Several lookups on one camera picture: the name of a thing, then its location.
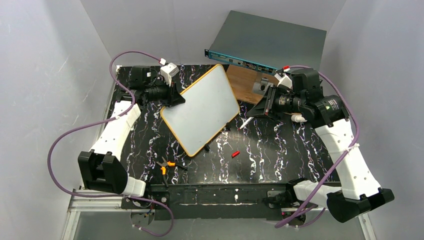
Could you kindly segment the red whiteboard marker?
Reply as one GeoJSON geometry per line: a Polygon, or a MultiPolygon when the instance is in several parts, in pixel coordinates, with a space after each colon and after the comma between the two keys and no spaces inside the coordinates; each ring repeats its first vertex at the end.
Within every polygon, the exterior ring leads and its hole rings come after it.
{"type": "Polygon", "coordinates": [[[248,117],[238,129],[244,129],[253,119],[254,117],[248,117]]]}

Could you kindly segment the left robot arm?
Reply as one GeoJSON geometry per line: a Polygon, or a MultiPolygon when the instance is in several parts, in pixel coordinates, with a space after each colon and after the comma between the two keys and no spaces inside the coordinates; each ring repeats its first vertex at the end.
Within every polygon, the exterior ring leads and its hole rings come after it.
{"type": "Polygon", "coordinates": [[[141,116],[141,107],[158,101],[166,107],[185,103],[172,78],[179,68],[168,63],[152,74],[149,67],[134,66],[130,71],[128,91],[116,96],[111,117],[99,139],[89,151],[78,156],[83,185],[89,190],[142,197],[146,183],[129,176],[120,162],[122,150],[130,131],[141,116]]]}

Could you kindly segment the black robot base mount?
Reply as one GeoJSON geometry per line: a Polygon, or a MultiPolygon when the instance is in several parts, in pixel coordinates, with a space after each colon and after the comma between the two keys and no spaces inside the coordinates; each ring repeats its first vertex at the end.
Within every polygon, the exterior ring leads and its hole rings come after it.
{"type": "Polygon", "coordinates": [[[162,184],[148,186],[147,195],[167,205],[175,219],[266,219],[278,221],[299,203],[283,196],[284,183],[162,184]]]}

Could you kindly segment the red marker cap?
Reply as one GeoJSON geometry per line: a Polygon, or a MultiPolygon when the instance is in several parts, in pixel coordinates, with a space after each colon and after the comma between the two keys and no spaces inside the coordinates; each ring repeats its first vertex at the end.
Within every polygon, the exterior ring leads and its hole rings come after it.
{"type": "Polygon", "coordinates": [[[232,155],[231,155],[231,157],[232,158],[235,158],[236,156],[238,156],[240,154],[240,151],[236,151],[236,152],[234,152],[232,155]]]}

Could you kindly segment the yellow-framed whiteboard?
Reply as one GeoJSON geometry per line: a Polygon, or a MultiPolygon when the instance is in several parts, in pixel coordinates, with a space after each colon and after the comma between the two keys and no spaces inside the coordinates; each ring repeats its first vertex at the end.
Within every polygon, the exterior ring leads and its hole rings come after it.
{"type": "Polygon", "coordinates": [[[160,116],[189,157],[195,156],[239,113],[226,71],[217,64],[181,96],[185,103],[163,107],[160,116]]]}

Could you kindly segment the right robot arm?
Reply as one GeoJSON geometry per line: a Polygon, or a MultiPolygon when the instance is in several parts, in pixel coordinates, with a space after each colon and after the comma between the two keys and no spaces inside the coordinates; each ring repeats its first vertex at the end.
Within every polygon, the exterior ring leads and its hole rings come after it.
{"type": "Polygon", "coordinates": [[[319,71],[303,66],[285,66],[277,70],[278,84],[266,89],[262,99],[247,112],[249,119],[279,120],[291,115],[293,122],[309,123],[322,140],[332,160],[324,179],[313,182],[304,177],[291,180],[285,192],[268,197],[268,203],[300,203],[289,217],[278,222],[280,228],[294,218],[309,212],[314,206],[329,211],[340,223],[377,209],[395,198],[389,188],[375,179],[360,151],[360,128],[354,114],[339,90],[324,95],[322,81],[328,78],[319,71]],[[337,172],[340,186],[325,185],[337,172]]]}

